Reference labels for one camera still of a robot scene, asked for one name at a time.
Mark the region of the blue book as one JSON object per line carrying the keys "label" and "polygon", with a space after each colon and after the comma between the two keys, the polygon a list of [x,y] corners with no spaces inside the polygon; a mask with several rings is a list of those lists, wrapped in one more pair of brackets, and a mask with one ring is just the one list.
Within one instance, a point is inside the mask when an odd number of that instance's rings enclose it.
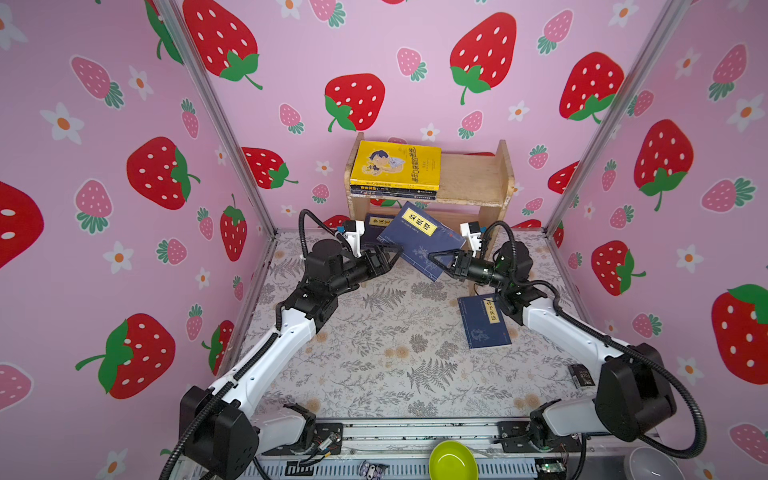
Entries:
{"label": "blue book", "polygon": [[412,202],[404,204],[377,240],[400,246],[401,257],[431,281],[437,281],[443,270],[428,258],[429,254],[461,249],[465,243],[459,233]]}
{"label": "blue book", "polygon": [[509,332],[493,294],[461,297],[457,300],[470,349],[511,344]]}
{"label": "blue book", "polygon": [[368,213],[364,220],[364,233],[361,237],[363,249],[373,249],[375,246],[394,247],[395,244],[381,241],[379,235],[389,226],[394,215],[378,215]]}

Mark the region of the black book yellow title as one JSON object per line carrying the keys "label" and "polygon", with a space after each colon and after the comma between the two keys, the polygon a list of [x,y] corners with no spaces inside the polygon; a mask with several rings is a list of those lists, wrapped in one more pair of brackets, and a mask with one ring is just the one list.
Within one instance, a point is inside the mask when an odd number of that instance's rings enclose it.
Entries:
{"label": "black book yellow title", "polygon": [[371,197],[395,197],[395,198],[410,198],[419,200],[434,201],[437,198],[437,191],[419,190],[419,189],[406,189],[406,188],[389,188],[378,186],[358,186],[351,185],[350,193],[353,195],[363,195]]}

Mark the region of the yellow cartoon cover book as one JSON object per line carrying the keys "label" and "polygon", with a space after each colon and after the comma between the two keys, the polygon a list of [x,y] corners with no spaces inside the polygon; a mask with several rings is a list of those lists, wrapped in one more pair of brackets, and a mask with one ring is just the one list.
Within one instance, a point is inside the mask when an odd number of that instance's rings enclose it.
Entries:
{"label": "yellow cartoon cover book", "polygon": [[437,192],[441,160],[440,148],[363,140],[354,157],[349,183]]}

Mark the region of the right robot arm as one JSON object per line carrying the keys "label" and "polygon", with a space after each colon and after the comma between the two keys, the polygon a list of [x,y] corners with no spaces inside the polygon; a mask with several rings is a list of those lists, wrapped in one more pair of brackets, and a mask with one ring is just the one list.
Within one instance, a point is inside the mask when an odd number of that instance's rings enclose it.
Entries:
{"label": "right robot arm", "polygon": [[[507,241],[485,257],[487,243],[504,221],[486,229],[465,224],[467,250],[431,252],[429,260],[449,277],[490,286],[504,315],[536,331],[583,365],[596,382],[596,390],[576,400],[550,401],[529,416],[526,439],[539,451],[571,436],[613,436],[624,442],[639,440],[674,458],[693,459],[708,440],[703,412],[689,390],[663,364],[660,353],[646,343],[632,345],[603,333],[568,314],[558,289],[545,280],[532,280],[532,260],[524,244],[507,234]],[[649,431],[677,412],[682,399],[693,420],[690,446],[677,449],[649,436]]]}

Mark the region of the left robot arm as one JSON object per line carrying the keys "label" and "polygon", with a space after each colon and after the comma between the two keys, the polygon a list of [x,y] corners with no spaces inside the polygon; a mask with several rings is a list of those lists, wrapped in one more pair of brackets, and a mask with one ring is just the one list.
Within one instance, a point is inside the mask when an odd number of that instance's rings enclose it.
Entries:
{"label": "left robot arm", "polygon": [[252,417],[277,375],[330,320],[340,296],[388,273],[403,249],[399,245],[363,247],[365,225],[352,220],[341,227],[327,227],[328,238],[308,245],[307,219],[319,220],[308,209],[299,214],[301,280],[276,306],[274,326],[234,367],[207,389],[193,386],[182,397],[179,439],[161,478],[170,478],[186,457],[204,468],[207,479],[237,479],[265,451],[310,447],[316,417],[308,409],[285,405],[258,420]]}

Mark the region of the wooden two-tier shelf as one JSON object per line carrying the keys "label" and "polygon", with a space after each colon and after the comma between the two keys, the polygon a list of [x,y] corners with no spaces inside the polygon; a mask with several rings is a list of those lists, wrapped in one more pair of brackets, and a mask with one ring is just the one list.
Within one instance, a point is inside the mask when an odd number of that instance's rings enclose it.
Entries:
{"label": "wooden two-tier shelf", "polygon": [[[381,193],[362,195],[351,190],[351,174],[364,135],[359,133],[345,169],[344,189],[349,217],[363,220],[367,214],[393,215],[416,197],[392,197]],[[425,199],[427,213],[454,231],[462,223],[488,227],[505,218],[513,197],[515,178],[504,140],[492,156],[445,153],[442,155],[440,189],[434,200]]]}

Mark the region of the small black card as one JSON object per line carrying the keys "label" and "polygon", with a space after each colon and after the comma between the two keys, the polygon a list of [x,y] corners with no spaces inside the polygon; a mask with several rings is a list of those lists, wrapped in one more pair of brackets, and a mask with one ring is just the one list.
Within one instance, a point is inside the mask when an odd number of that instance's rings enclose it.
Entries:
{"label": "small black card", "polygon": [[594,390],[596,383],[589,371],[589,369],[583,364],[570,364],[567,366],[569,375],[571,376],[575,386],[581,391]]}

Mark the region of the green bowl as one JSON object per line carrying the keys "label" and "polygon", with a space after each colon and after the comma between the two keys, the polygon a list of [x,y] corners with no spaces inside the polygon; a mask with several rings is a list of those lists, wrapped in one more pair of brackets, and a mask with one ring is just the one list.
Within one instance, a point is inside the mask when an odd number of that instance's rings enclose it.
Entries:
{"label": "green bowl", "polygon": [[432,450],[428,473],[431,480],[478,480],[479,471],[468,447],[455,440],[445,440]]}

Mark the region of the grey bowl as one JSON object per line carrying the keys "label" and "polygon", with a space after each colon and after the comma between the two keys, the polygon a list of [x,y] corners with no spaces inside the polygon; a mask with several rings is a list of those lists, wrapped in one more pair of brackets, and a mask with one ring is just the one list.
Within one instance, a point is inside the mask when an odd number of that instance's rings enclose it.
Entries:
{"label": "grey bowl", "polygon": [[684,480],[678,464],[669,456],[650,447],[638,447],[624,459],[628,480]]}

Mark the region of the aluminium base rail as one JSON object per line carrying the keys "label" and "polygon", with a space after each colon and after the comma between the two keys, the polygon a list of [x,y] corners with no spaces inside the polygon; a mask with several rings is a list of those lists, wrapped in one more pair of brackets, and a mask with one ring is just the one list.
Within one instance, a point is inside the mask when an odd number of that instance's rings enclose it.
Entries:
{"label": "aluminium base rail", "polygon": [[623,479],[624,461],[641,442],[574,434],[539,452],[521,436],[527,425],[512,418],[322,419],[323,431],[339,428],[341,443],[309,466],[282,450],[249,462],[244,479],[360,479],[364,463],[383,467],[385,479],[426,479],[429,458],[443,441],[466,446],[482,479]]}

